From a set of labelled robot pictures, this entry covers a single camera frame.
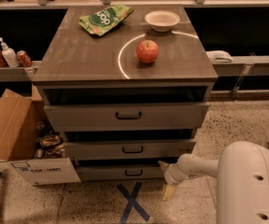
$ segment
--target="white bottle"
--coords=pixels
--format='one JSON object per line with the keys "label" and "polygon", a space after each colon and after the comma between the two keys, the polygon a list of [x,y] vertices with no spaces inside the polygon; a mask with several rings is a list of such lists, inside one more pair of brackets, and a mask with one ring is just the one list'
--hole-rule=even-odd
{"label": "white bottle", "polygon": [[3,38],[0,37],[1,46],[2,46],[2,54],[10,67],[18,67],[20,66],[20,61],[16,56],[14,49],[11,49],[5,42],[3,42]]}

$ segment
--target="snack bag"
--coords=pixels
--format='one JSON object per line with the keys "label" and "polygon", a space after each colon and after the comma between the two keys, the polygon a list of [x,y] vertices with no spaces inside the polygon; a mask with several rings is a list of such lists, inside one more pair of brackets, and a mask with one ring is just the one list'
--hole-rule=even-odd
{"label": "snack bag", "polygon": [[89,16],[79,17],[78,23],[90,34],[102,36],[133,13],[124,5],[107,7]]}

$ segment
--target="red apple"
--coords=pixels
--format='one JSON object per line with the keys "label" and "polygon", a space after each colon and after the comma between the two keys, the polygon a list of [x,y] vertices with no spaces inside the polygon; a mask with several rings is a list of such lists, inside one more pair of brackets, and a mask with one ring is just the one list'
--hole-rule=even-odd
{"label": "red apple", "polygon": [[143,40],[136,46],[136,55],[141,63],[153,63],[159,55],[159,46],[152,40]]}

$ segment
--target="bowl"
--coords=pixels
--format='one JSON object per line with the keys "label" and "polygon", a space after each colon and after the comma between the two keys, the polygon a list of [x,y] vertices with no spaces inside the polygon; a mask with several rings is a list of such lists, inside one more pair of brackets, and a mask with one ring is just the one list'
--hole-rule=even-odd
{"label": "bowl", "polygon": [[145,16],[145,21],[157,32],[168,32],[180,22],[180,17],[171,11],[152,11]]}

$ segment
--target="concrete floor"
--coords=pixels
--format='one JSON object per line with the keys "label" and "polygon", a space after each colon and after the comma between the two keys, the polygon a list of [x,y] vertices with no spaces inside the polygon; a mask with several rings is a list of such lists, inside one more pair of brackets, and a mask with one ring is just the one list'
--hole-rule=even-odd
{"label": "concrete floor", "polygon": [[[196,140],[193,154],[209,159],[218,159],[234,141],[269,147],[269,100],[211,102]],[[7,162],[0,163],[0,172],[0,224],[216,223],[217,181],[208,176],[183,182],[162,201],[162,179],[33,187]],[[131,194],[136,185],[137,197],[128,203],[119,187]]]}

